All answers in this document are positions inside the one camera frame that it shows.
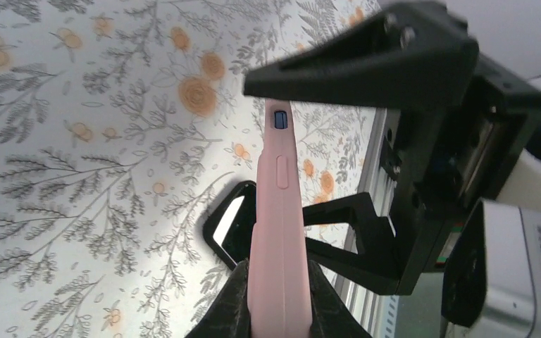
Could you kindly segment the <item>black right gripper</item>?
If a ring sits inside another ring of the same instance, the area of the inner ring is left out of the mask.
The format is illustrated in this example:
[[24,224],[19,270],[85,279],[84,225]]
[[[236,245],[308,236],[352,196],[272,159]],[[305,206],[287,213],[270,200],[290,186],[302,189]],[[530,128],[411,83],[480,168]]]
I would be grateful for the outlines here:
[[379,295],[409,295],[422,273],[442,271],[453,228],[478,199],[497,198],[541,121],[541,91],[478,56],[466,22],[444,4],[397,2],[246,73],[246,96],[403,110],[393,144],[395,235],[368,192],[306,206],[305,226],[346,223],[356,247],[307,238],[310,259]]

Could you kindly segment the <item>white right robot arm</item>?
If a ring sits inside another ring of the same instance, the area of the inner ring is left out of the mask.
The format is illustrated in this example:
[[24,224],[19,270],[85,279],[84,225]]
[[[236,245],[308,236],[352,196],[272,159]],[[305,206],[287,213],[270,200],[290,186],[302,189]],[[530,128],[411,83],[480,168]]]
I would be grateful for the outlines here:
[[442,273],[441,313],[471,337],[541,337],[541,92],[482,54],[436,1],[392,4],[302,54],[250,70],[243,92],[381,108],[386,216],[358,193],[304,210],[349,223],[356,252],[311,259],[379,295]]

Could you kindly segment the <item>pink phone case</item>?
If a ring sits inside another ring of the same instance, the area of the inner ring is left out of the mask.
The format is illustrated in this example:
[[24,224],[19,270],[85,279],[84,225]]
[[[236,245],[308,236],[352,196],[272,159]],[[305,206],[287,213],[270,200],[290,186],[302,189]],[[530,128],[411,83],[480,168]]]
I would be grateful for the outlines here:
[[252,337],[309,337],[312,306],[292,109],[265,100],[247,284]]

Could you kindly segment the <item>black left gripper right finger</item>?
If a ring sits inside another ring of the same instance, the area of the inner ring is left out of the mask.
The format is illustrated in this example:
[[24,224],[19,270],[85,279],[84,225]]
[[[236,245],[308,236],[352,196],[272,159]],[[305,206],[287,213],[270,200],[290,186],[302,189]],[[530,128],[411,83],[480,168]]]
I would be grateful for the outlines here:
[[308,260],[313,322],[310,337],[371,338],[345,306],[319,264]]

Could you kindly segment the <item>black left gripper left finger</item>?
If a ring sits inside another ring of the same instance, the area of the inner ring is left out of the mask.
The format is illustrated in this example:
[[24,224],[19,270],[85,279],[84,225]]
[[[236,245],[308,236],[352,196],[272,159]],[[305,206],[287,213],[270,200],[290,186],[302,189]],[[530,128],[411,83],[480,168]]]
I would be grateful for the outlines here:
[[248,272],[248,260],[237,264],[204,317],[187,333],[186,338],[250,337]]

